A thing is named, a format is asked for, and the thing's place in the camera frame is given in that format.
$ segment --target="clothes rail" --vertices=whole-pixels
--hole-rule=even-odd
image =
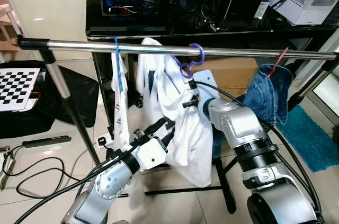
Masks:
[[[114,43],[86,42],[86,41],[62,41],[48,39],[30,39],[18,37],[17,43],[22,49],[29,50],[64,50],[64,51],[91,51],[91,52],[113,52],[116,49]],[[192,47],[150,46],[138,44],[119,44],[120,53],[146,53],[146,54],[169,54],[179,56],[200,56],[200,50]],[[264,49],[225,49],[204,48],[206,56],[219,57],[254,57],[254,58],[276,58],[281,50]],[[310,52],[289,50],[284,58],[303,60],[334,60],[335,53]]]

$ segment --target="white t-shirt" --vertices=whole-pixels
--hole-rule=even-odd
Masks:
[[[151,38],[142,44],[160,45]],[[169,145],[166,162],[198,187],[211,183],[212,126],[200,117],[195,106],[183,108],[196,90],[191,90],[180,68],[170,55],[140,54],[137,90],[144,96],[144,113],[148,125],[161,117],[175,122],[175,134]],[[163,138],[172,128],[163,126],[155,136]]]

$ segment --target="denim jacket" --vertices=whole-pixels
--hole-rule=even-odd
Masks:
[[[288,89],[293,75],[285,67],[277,66],[269,78],[273,64],[263,65],[254,75],[249,84],[247,93],[241,96],[243,103],[254,113],[268,123],[279,122],[282,125],[287,121]]]

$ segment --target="blue rug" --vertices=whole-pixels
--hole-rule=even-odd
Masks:
[[[300,106],[288,113],[286,125],[276,125],[312,172],[339,164],[339,147]]]

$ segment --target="chrome pole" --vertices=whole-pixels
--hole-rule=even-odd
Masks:
[[[59,40],[49,40],[47,42],[47,47],[50,50],[91,52],[113,52],[116,49],[114,43]],[[124,43],[119,44],[119,51],[121,53],[169,54],[178,56],[200,55],[200,51],[197,48],[191,47],[152,46]],[[204,52],[206,56],[276,58],[281,54],[282,50],[204,48]],[[331,52],[289,50],[284,57],[303,60],[334,60],[336,54]]]

